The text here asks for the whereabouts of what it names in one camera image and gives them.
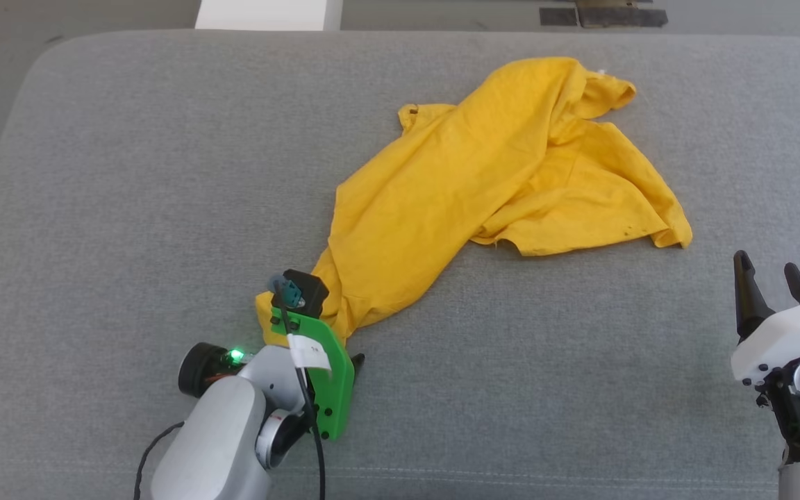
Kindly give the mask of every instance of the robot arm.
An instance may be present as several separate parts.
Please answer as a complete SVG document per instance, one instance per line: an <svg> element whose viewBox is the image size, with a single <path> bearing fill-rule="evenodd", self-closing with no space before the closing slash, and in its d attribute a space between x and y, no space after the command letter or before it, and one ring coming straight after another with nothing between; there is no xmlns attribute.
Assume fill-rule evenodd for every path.
<svg viewBox="0 0 800 500"><path fill-rule="evenodd" d="M248 363L239 351L204 342L190 349L178 388L200 400L153 474L153 500L263 500L267 470L308 431L324 496L320 440L343 433L364 356L350 358L319 320L328 294L319 278L289 269L271 284L273 332L287 335L290 348L267 345Z"/></svg>
<svg viewBox="0 0 800 500"><path fill-rule="evenodd" d="M740 344L731 356L731 368L737 380L758 392L756 404L774 411L786 440L780 498L800 500L800 271L793 263L784 269L799 305L777 313L758 290L749 256L737 252L733 264Z"/></svg>
<svg viewBox="0 0 800 500"><path fill-rule="evenodd" d="M182 373L200 358L226 352L198 344ZM289 349L261 349L235 376L202 394L153 475L155 500L263 499L289 448L310 428Z"/></svg>

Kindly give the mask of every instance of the white label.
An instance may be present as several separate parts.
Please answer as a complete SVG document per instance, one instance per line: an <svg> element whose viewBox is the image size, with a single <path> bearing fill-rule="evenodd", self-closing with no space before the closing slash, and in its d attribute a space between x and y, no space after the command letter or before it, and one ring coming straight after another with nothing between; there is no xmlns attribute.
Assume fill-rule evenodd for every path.
<svg viewBox="0 0 800 500"><path fill-rule="evenodd" d="M298 368L324 368L333 371L329 364L329 356L323 349L323 344L304 335L286 335L289 339L289 352L292 362Z"/></svg>

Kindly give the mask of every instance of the gray couch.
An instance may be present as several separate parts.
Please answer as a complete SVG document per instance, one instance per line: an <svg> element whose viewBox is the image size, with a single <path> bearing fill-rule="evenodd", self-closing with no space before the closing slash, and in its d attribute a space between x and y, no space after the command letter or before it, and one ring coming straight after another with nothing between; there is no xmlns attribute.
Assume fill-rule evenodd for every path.
<svg viewBox="0 0 800 500"><path fill-rule="evenodd" d="M560 55L637 85L606 119L692 246L468 244L350 339L367 361L328 497L774 498L774 418L728 364L731 256L794 304L800 39L158 31L44 54L0 143L0 499L130 497L144 447L193 408L185 351L260 347L251 298L314 265L335 187L398 136L397 108ZM302 440L273 497L315 497L315 463Z"/></svg>

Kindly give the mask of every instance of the yellow cloth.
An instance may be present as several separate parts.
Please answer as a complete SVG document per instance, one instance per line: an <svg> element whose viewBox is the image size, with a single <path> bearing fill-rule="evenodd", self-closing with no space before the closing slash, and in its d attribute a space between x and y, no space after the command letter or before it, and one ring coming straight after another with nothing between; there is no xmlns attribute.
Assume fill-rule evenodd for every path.
<svg viewBox="0 0 800 500"><path fill-rule="evenodd" d="M313 274L323 320L344 342L418 300L468 240L510 240L524 256L692 231L663 178L613 124L631 83L565 58L496 70L458 106L407 105L403 136L336 193L329 246ZM256 297L265 341L269 292Z"/></svg>

